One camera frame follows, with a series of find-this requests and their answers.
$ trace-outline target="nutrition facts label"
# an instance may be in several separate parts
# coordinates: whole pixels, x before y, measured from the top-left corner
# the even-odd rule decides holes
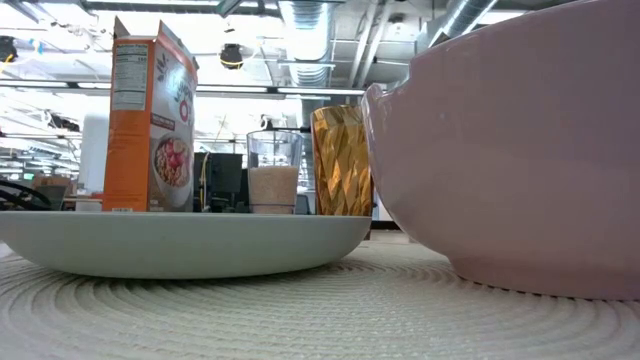
[[[116,46],[113,110],[144,110],[147,99],[146,44],[121,44]]]

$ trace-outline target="black cable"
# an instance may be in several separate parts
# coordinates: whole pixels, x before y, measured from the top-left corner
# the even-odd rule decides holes
[[[27,193],[30,194],[38,199],[40,199],[40,201],[42,201],[43,204],[45,204],[45,206],[41,206],[41,205],[37,205],[34,204],[32,202],[23,200],[22,198],[20,198],[20,196],[16,196],[13,195],[7,191],[1,190],[0,189],[0,198],[3,198],[11,203],[13,203],[14,205],[20,206],[25,210],[32,210],[32,211],[48,211],[51,210],[51,200],[49,200],[48,197],[46,197],[45,195],[43,195],[42,193],[35,191],[31,188],[28,188],[26,186],[22,186],[20,184],[16,184],[16,183],[12,183],[10,181],[4,181],[4,180],[0,180],[0,186],[4,186],[4,187],[8,187],[8,188],[13,188],[16,190],[20,190],[21,194],[23,193]]]

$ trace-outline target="drinking glass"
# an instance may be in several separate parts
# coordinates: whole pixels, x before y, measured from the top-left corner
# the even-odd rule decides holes
[[[249,205],[256,214],[293,214],[302,136],[286,131],[247,134]]]

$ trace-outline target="white plate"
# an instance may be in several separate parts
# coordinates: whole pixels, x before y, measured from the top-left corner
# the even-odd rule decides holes
[[[262,275],[350,253],[370,218],[197,213],[2,212],[0,240],[76,274],[148,279]]]

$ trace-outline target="glass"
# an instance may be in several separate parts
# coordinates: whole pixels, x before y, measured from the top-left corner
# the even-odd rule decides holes
[[[321,108],[311,121],[316,214],[371,216],[373,184],[360,107]]]
[[[256,214],[293,214],[302,136],[285,131],[247,134],[249,205]]]

